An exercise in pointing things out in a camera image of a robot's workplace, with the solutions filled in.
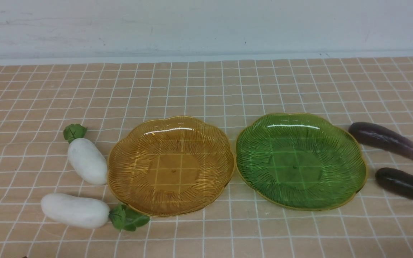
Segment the scalloped plate rim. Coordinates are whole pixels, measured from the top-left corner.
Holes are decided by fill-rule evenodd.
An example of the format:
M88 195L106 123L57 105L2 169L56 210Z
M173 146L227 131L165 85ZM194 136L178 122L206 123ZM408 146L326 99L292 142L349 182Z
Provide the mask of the scalloped plate rim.
M259 189L254 188L254 187L250 184L250 182L243 177L240 169L238 168L238 162L236 162L236 170L237 170L238 175L240 176L240 178L241 178L251 189L253 189L257 194L259 194L262 198L264 198L264 199L266 199L267 201L270 201L271 203L276 204L276 205L278 205L278 206L280 206L280 207L284 207L284 208L288 208L288 209L292 209L292 210L297 210L297 211L327 211L327 210L337 209L337 208L342 207L342 206L344 206L345 204L349 203L349 202L356 196L356 194L359 193L359 191L361 191L362 188L364 188L365 184L367 183L367 179L369 178L369 168L368 168L368 166L367 166L366 160L364 159L364 155L362 154L360 144L358 143L358 141L357 141L348 131L346 131L346 130L344 130L344 129L342 129L342 128L334 125L334 124L332 124L330 121L328 121L327 119L325 119L325 118L323 118L323 117L321 117L321 116L317 116L317 115L312 114L312 113L279 113L279 112L276 112L276 113L265 114L265 115L259 117L258 119L256 119L256 121L254 121L251 125L249 125L249 126L245 127L244 129L242 129L242 131L240 131L240 133L239 133L238 136L237 136L236 142L238 142L238 139L240 138L240 136L241 136L246 130L248 130L248 129L254 130L257 123L259 123L259 122L260 122L262 119L264 119L266 116L271 116L271 115L280 115L280 116L293 116L293 115L312 116L312 117L316 117L316 118L318 118L318 119L324 120L325 122L327 122L327 124L328 124L329 126L345 132L345 133L347 134L347 136L349 136L351 139L353 139L353 141L354 141L354 143L355 143L355 146L357 146L357 148L358 148L359 155L360 155L360 157L361 157L362 162L364 163L364 168L365 168L365 169L364 169L364 172L365 172L365 173L364 173L364 181L362 182L361 186L358 188L358 190L356 190L356 192L352 193L352 195L351 195L350 198L348 198L348 199L347 199L346 201L344 201L342 204L336 205L336 206L334 206L334 207L328 207L328 208L326 208L326 209L297 208L297 207L292 207L292 206L288 206L288 205L284 205L284 204L279 204L278 202L272 201L272 200L269 199L268 197L264 196L264 195L259 191Z
M233 169L232 169L232 172L231 172L231 173L229 174L229 176L228 176L227 183L225 183L225 185L221 187L221 191L218 191L218 194L215 196L214 201L212 201L212 202L210 202L209 204L205 205L202 209L205 209L206 207L208 207L208 206L210 206L211 204L213 204L213 202L215 202L215 201L221 196L221 194L223 194L225 188L228 186L228 184L231 182L231 179L232 179L233 176L234 176L234 173L235 173L235 171L236 171L236 169L237 169L236 154L235 154L234 151L233 151L233 148L232 148L232 145L231 145L231 141L228 139L228 136L227 136L226 133L223 132L223 130L221 130L219 127L217 127L217 126L215 126L215 125L212 125L212 124L205 123L205 122L203 122L202 120L200 120L200 119L198 119L198 118L195 118L195 117L193 117L193 116L183 116L183 115L181 115L181 116L171 116L171 117L166 118L166 119L153 119L153 120L149 120L149 121L143 122L143 123L139 124L138 126L136 126L135 128L133 128L133 129L127 134L126 137L123 137L122 139L120 139L119 141L116 142L116 144L115 144L115 145L113 146L113 148L110 150L110 152L109 152L109 154L108 154L108 159L107 159L107 161L106 161L106 163L107 163L107 165L108 165L108 173L107 173L107 175L106 175L106 184L107 184L107 186L108 186L109 191L113 194L113 196L114 196L115 198L118 199L118 201L120 201L120 202L122 202L123 204L127 205L127 206L130 207L131 209L134 209L136 212L139 212L139 213L141 213L141 214L144 214L144 215L147 215L147 216L150 216L150 217L155 217L155 218L169 218L169 217L176 217L176 216L187 215L187 214L191 214L191 213L194 213L194 212L197 212L197 211L201 210L201 209L197 209L197 210L195 210L195 211L184 212L184 213L181 213L181 214L175 214L175 215L169 215L169 216L148 214L148 213L143 212L143 211L140 211L139 209L136 209L136 208L134 208L133 206L131 206L130 204L127 204L126 202L124 202L124 201L113 191L113 188L110 186L110 183L109 183L109 179L110 179L110 178L109 178L109 167L110 167L110 165L109 165L109 164L110 164L110 163L109 163L109 157L110 157L111 153L113 153L114 149L116 148L116 146L117 146L119 143L121 143L121 142L124 141L125 139L129 138L129 137L131 136L131 134L135 133L136 129L139 128L139 127L142 127L142 126L147 125L147 124L152 124L152 123L157 122L157 121L168 121L168 120L171 120L171 119L179 119L179 118L192 119L192 120L195 121L195 122L199 122L199 123L202 124L202 125L210 126L210 127L212 127L212 128L215 128L215 129L218 130L219 132L221 132L221 133L226 137L226 139L227 139L227 144L228 144L228 146L229 146L228 152L230 152L231 155L232 155L232 157L233 157L233 159L232 159L232 160L233 160L233 163L234 163L233 166L232 166Z

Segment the plate center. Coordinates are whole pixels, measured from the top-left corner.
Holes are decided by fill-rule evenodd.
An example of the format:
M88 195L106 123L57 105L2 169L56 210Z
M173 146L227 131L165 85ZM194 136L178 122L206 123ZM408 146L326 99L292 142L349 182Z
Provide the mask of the plate center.
M181 193L196 182L199 168L191 154L161 154L149 167L147 179L156 191Z
M313 153L293 147L274 149L269 171L278 183L297 189L308 189L321 178L322 164Z

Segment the white radish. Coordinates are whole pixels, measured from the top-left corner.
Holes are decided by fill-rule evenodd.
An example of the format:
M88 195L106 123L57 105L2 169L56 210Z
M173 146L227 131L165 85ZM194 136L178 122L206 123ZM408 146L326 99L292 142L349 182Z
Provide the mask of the white radish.
M63 224L96 229L108 222L110 208L105 202L63 193L47 194L41 199L46 217Z
M68 147L68 161L77 174L95 186L106 184L108 164L103 154L88 139L74 139Z

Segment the ribbed pattern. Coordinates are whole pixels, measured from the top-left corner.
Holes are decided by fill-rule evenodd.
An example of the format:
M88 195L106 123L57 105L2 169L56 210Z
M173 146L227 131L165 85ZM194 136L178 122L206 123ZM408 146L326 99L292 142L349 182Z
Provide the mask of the ribbed pattern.
M294 209L339 207L362 188L367 176L351 135L312 114L265 115L243 130L236 151L246 183L270 201ZM316 181L306 180L317 173Z
M159 217L203 209L234 171L234 156L218 128L188 116L136 127L110 153L109 186L134 209Z

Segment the white wall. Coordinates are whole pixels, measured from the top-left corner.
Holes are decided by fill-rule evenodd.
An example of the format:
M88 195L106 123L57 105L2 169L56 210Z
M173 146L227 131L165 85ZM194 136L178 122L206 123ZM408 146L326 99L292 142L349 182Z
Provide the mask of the white wall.
M413 0L0 0L0 59L413 49Z

